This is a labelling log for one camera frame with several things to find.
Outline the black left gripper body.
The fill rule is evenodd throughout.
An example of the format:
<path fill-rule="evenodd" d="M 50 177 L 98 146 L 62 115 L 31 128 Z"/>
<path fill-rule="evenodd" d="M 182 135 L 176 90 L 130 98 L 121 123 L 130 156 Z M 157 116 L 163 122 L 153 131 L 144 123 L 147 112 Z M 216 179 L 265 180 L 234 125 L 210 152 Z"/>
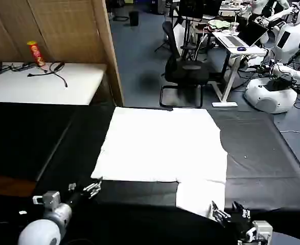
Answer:
<path fill-rule="evenodd" d="M 70 206 L 72 210 L 74 210 L 80 203 L 84 202 L 90 197 L 90 192 L 84 190 L 74 190 L 70 191 L 65 199 L 64 203 Z"/>

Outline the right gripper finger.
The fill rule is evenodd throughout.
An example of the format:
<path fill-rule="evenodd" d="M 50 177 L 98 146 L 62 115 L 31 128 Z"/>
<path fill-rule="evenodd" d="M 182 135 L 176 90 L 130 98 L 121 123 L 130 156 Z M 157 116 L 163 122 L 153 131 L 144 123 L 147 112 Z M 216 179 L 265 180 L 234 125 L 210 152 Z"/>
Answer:
<path fill-rule="evenodd" d="M 249 209 L 246 209 L 244 208 L 243 205 L 241 205 L 240 203 L 236 202 L 236 201 L 233 201 L 232 203 L 232 209 L 241 214 L 241 216 L 243 218 L 250 218 L 250 210 Z"/>
<path fill-rule="evenodd" d="M 220 223 L 229 222 L 231 219 L 231 216 L 228 213 L 220 210 L 214 201 L 212 201 L 212 215 L 214 219 Z"/>

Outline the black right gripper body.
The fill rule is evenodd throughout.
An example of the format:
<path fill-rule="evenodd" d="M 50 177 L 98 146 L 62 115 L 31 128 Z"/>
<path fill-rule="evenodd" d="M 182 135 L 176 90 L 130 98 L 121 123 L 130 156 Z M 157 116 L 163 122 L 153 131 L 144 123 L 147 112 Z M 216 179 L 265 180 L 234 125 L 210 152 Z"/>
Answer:
<path fill-rule="evenodd" d="M 246 232 L 252 228 L 251 220 L 240 213 L 232 213 L 223 220 L 223 225 L 235 239 L 247 239 Z"/>

